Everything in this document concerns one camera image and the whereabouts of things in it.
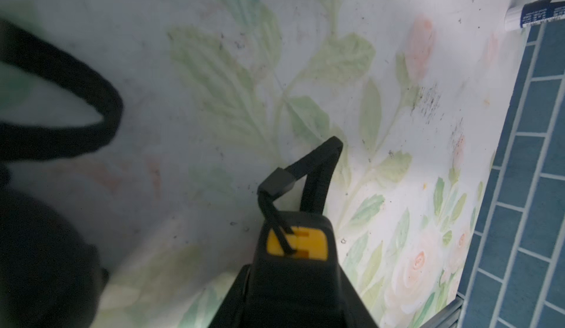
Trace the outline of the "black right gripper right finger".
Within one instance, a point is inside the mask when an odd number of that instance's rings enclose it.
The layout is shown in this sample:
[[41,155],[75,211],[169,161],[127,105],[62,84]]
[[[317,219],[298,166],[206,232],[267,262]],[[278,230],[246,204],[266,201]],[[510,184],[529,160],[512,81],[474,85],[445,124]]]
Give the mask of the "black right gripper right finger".
[[344,272],[340,269],[341,275],[341,304],[343,309],[345,328],[378,328],[374,319],[366,309],[352,283]]

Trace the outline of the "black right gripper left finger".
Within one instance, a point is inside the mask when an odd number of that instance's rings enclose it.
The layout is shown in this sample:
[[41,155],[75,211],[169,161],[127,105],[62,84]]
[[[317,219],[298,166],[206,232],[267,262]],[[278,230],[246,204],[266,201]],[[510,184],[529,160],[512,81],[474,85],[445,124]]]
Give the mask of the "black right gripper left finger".
[[251,265],[242,267],[222,304],[209,324],[209,328],[242,328],[247,299]]

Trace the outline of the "black yellow tape measure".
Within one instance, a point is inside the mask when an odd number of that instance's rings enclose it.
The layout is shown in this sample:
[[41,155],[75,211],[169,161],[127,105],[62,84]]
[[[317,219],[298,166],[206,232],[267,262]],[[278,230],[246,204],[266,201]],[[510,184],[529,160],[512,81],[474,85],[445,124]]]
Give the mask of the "black yellow tape measure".
[[250,267],[243,327],[345,327],[335,235],[323,215],[342,149],[331,137],[259,185],[265,223]]

